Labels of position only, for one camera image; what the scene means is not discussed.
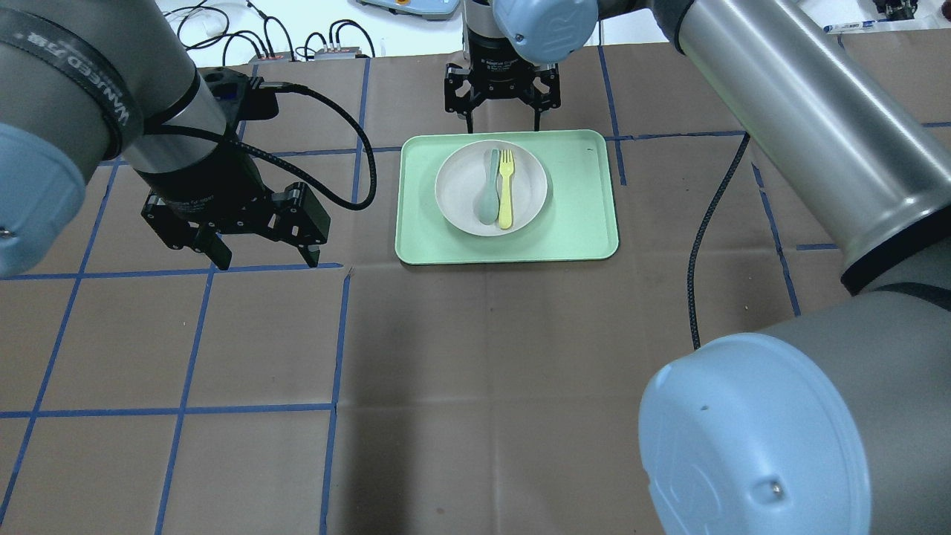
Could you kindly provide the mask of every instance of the fork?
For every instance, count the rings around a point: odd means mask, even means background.
[[[505,230],[512,227],[512,175],[515,173],[515,155],[511,150],[502,150],[498,174],[502,176],[502,196],[498,207],[498,226]]]

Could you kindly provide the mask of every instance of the plate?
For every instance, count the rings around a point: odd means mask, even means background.
[[[477,205],[485,188],[485,169],[492,149],[510,149],[515,158],[512,175],[512,226],[505,230],[498,222],[484,225],[478,220]],[[501,191],[502,179],[497,180]],[[476,236],[502,236],[528,225],[548,198],[548,176],[541,162],[522,147],[496,139],[476,141],[450,154],[436,176],[436,203],[447,221],[459,230]]]

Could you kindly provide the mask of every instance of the light blue cap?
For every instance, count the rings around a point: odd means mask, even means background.
[[[518,55],[545,65],[564,61],[592,36],[597,0],[494,0],[495,23]]]
[[[721,338],[661,369],[641,460],[668,535],[867,535],[871,488],[842,396],[799,349]]]
[[[0,276],[38,264],[85,196],[82,173],[61,150],[0,123]]]

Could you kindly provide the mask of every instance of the table surface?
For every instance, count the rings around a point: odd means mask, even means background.
[[[848,35],[847,52],[951,144],[945,30]],[[328,207],[318,268],[226,237],[227,272],[139,216],[103,163],[49,257],[0,280],[4,533],[660,535],[637,445],[650,376],[690,352],[690,245],[742,132],[669,45],[586,48],[543,129],[604,136],[621,245],[596,262],[410,267],[394,253],[399,155],[459,133],[451,55],[255,68],[350,110],[378,161],[366,211]],[[250,67],[243,70],[251,72]],[[476,131],[530,129],[493,101]],[[360,198],[357,138],[297,95],[242,127]],[[259,164],[282,188],[293,179]],[[847,298],[842,255],[750,146],[697,267],[702,338]]]

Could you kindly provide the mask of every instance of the blue grid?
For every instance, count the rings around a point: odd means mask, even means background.
[[[722,137],[722,136],[742,136],[744,132],[741,130],[722,130],[722,131],[701,131],[701,132],[662,132],[662,133],[647,133],[647,134],[621,134],[618,128],[618,121],[616,116],[616,111],[614,107],[614,97],[613,91],[611,88],[611,77],[609,75],[609,67],[605,54],[602,47],[598,47],[598,54],[602,68],[602,74],[604,78],[605,91],[608,97],[609,105],[609,114],[611,117],[611,130],[612,134],[604,136],[607,142],[613,142],[615,153],[617,156],[617,165],[618,165],[618,175],[620,179],[621,186],[627,185],[627,175],[624,166],[624,159],[621,150],[622,142],[637,142],[644,140],[652,139],[662,139],[662,138],[671,138],[671,137]],[[371,71],[371,63],[369,60],[364,60],[364,72],[363,72],[363,83],[361,88],[361,101],[360,101],[360,110],[359,110],[359,123],[364,124],[365,113],[366,113],[366,101],[367,101],[367,89],[369,84],[369,77]],[[239,135],[243,138],[244,129],[246,124],[242,123],[239,129]],[[939,122],[939,123],[926,123],[924,124],[926,128],[929,129],[939,129],[939,128],[951,128],[951,122]],[[374,152],[393,152],[400,151],[400,147],[383,147],[383,148],[374,148]],[[362,143],[358,140],[358,144],[354,149],[329,149],[329,150],[308,150],[308,151],[288,151],[288,152],[275,152],[276,155],[280,157],[294,157],[294,156],[319,156],[319,155],[333,155],[333,154],[353,154],[355,157],[354,165],[354,181],[351,198],[353,201],[357,200],[359,194],[359,176],[360,176],[360,157],[363,152]],[[73,280],[72,291],[69,295],[68,303],[66,310],[63,314],[63,319],[59,326],[59,330],[56,336],[56,342],[53,346],[53,350],[49,357],[49,362],[43,377],[43,381],[40,385],[39,391],[36,396],[33,409],[29,411],[0,411],[0,419],[28,419],[28,425],[26,432],[19,448],[16,462],[13,467],[13,471],[10,475],[6,491],[4,494],[3,502],[0,505],[0,525],[3,523],[3,519],[6,515],[10,504],[10,497],[14,491],[16,480],[19,475],[20,467],[22,466],[23,459],[28,451],[30,437],[35,426],[37,419],[40,418],[81,418],[81,417],[107,417],[107,416],[176,416],[176,426],[173,436],[171,450],[169,452],[168,465],[166,468],[165,481],[163,485],[162,500],[160,504],[160,511],[158,518],[156,519],[156,528],[155,533],[161,534],[165,512],[167,508],[167,499],[168,493],[171,488],[171,482],[174,475],[174,466],[177,456],[178,444],[181,439],[181,430],[184,421],[184,416],[188,414],[233,414],[233,413],[262,413],[262,412],[296,412],[296,411],[328,411],[330,414],[330,422],[327,433],[327,444],[326,444],[326,457],[324,462],[324,474],[323,474],[323,488],[321,492],[321,503],[320,503],[320,534],[325,535],[327,533],[327,516],[329,513],[329,500],[330,500],[330,487],[331,487],[331,476],[333,468],[333,458],[334,458],[334,446],[336,441],[336,424],[337,424],[337,406],[338,400],[340,397],[340,375],[342,370],[342,359],[343,359],[343,350],[344,350],[344,339],[345,339],[345,330],[346,330],[346,317],[347,317],[347,307],[349,300],[350,292],[350,275],[347,275],[343,280],[342,285],[342,295],[341,295],[341,305],[340,305],[340,323],[338,330],[338,345],[337,345],[337,355],[336,355],[336,368],[334,373],[334,384],[333,384],[333,395],[330,403],[324,404],[286,404],[286,405],[259,405],[259,406],[188,406],[188,392],[190,389],[191,378],[194,371],[195,361],[197,358],[197,352],[200,345],[202,331],[204,328],[204,316],[207,312],[208,300],[210,298],[210,291],[212,284],[214,282],[215,275],[219,271],[210,266],[203,269],[168,269],[168,270],[153,270],[153,271],[124,271],[124,272],[103,272],[103,273],[86,273],[86,266],[89,259],[89,255],[92,251],[93,244],[95,242],[97,233],[99,231],[99,226],[102,222],[103,214],[107,205],[109,195],[112,191],[112,186],[115,181],[116,172],[119,167],[128,165],[127,162],[123,160],[112,160],[102,163],[100,166],[104,168],[111,168],[106,194],[104,195],[102,202],[99,206],[99,211],[93,225],[92,232],[90,233],[87,248],[83,255],[82,263],[79,267],[79,270],[76,273],[51,273],[51,274],[28,274],[28,275],[19,275],[0,279],[0,281],[11,280],[11,281],[21,281],[21,280]],[[779,231],[776,226],[776,221],[772,213],[771,206],[769,204],[768,196],[765,191],[765,186],[763,184],[762,176],[759,170],[754,166],[753,167],[754,175],[756,176],[757,185],[760,188],[761,198],[763,200],[764,211],[766,212],[767,219],[769,220],[770,230],[772,231],[773,239],[776,246],[777,256],[779,257],[780,263],[783,267],[784,277],[786,279],[786,287],[789,293],[790,303],[792,304],[793,311],[796,315],[799,315],[799,304],[798,299],[795,294],[795,288],[792,284],[792,279],[789,273],[788,263],[786,262],[786,257],[783,252],[782,243],[779,236]],[[796,250],[824,250],[824,249],[835,249],[834,244],[801,244],[796,246]],[[342,268],[341,264],[336,263],[327,263],[320,264],[318,268],[326,269],[336,269]],[[308,269],[307,265],[283,265],[283,266],[250,266],[250,267],[233,267],[229,271],[231,272],[256,272],[256,271],[283,271],[283,270],[299,270],[299,269]],[[66,332],[68,325],[69,315],[72,311],[72,307],[75,303],[76,296],[79,290],[79,286],[82,281],[85,279],[108,279],[108,278],[128,278],[128,277],[163,277],[163,276],[180,276],[180,275],[206,275],[206,283],[204,289],[204,296],[202,299],[201,310],[199,314],[199,321],[196,327],[195,336],[193,340],[193,345],[191,349],[191,354],[189,356],[188,369],[186,373],[186,378],[184,381],[183,393],[181,402],[177,407],[148,407],[148,408],[131,408],[131,409],[75,409],[75,410],[42,410],[41,406],[43,403],[43,398],[46,393],[46,389],[49,385],[49,378],[53,371],[53,367],[56,362],[56,357],[59,352],[60,345],[63,340],[63,336]]]

